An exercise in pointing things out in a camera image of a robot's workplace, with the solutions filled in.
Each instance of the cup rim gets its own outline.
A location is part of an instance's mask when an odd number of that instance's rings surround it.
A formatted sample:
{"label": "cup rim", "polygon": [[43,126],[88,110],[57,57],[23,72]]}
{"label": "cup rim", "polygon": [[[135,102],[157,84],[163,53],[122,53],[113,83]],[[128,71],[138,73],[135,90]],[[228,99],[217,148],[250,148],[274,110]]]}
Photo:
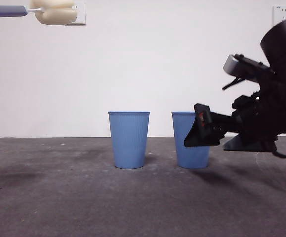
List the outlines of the cup rim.
{"label": "cup rim", "polygon": [[193,111],[171,111],[172,114],[195,114]]}
{"label": "cup rim", "polygon": [[150,111],[131,111],[131,110],[115,110],[115,111],[108,111],[109,114],[112,113],[150,113]]}

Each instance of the cream foam object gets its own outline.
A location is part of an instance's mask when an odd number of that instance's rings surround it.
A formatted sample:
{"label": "cream foam object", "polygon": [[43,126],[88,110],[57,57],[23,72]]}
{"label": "cream foam object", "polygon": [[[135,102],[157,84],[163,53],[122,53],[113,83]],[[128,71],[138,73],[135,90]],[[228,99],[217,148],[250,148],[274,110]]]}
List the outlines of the cream foam object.
{"label": "cream foam object", "polygon": [[66,25],[77,18],[77,10],[73,10],[72,0],[31,0],[31,8],[41,8],[35,12],[39,22],[46,25]]}

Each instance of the wall outlet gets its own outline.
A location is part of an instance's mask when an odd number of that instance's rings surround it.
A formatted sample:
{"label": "wall outlet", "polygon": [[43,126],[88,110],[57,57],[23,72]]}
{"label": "wall outlet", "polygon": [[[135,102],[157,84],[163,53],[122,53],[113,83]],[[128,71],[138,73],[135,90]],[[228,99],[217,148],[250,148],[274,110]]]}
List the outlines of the wall outlet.
{"label": "wall outlet", "polygon": [[77,10],[77,18],[75,21],[68,25],[85,25],[85,1],[76,0],[73,9]]}
{"label": "wall outlet", "polygon": [[273,26],[286,20],[286,6],[274,6],[272,16]]}

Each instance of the white wall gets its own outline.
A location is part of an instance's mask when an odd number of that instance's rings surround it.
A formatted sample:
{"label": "white wall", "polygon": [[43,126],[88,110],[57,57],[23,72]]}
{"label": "white wall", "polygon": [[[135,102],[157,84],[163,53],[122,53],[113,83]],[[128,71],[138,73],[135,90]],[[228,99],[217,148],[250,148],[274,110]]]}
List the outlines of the white wall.
{"label": "white wall", "polygon": [[109,136],[108,110],[150,110],[149,136],[173,136],[171,111],[229,114],[259,87],[223,92],[224,62],[266,62],[275,4],[286,0],[87,0],[86,26],[1,18],[0,137]]}

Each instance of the ribbed cup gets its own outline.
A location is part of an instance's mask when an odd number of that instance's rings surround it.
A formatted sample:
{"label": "ribbed cup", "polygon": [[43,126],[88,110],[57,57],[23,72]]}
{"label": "ribbed cup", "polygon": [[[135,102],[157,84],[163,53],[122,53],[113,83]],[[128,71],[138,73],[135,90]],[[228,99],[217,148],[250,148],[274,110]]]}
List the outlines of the ribbed cup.
{"label": "ribbed cup", "polygon": [[149,111],[109,111],[115,167],[144,166]]}
{"label": "ribbed cup", "polygon": [[187,169],[201,169],[208,166],[209,147],[185,147],[183,144],[195,118],[194,112],[172,112],[178,165]]}

